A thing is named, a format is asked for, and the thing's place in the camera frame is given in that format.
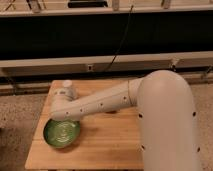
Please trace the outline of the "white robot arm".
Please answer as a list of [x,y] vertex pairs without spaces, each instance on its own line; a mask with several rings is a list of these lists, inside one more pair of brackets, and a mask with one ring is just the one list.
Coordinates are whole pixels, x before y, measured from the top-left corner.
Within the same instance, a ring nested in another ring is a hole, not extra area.
[[203,171],[193,93],[173,71],[154,71],[76,100],[62,88],[53,98],[50,116],[79,121],[128,107],[137,109],[144,171]]

